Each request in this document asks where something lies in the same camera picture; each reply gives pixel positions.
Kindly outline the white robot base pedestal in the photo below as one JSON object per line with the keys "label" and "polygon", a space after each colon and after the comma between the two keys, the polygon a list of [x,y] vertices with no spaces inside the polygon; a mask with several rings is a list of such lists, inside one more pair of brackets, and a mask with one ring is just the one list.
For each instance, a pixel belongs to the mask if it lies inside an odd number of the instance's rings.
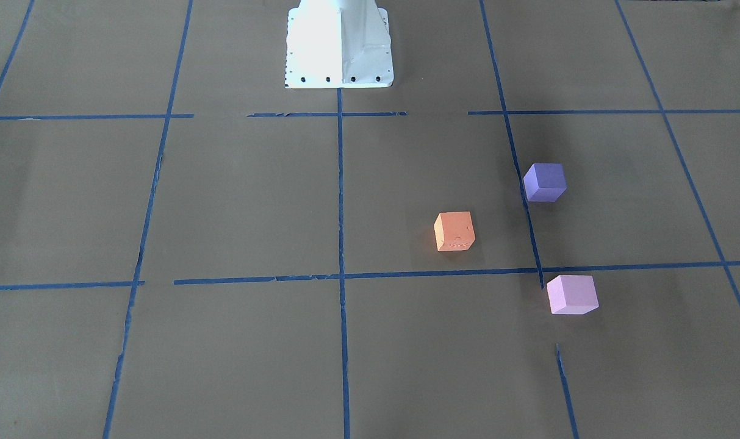
{"label": "white robot base pedestal", "polygon": [[391,87],[389,14],[375,1],[301,1],[289,9],[286,89]]}

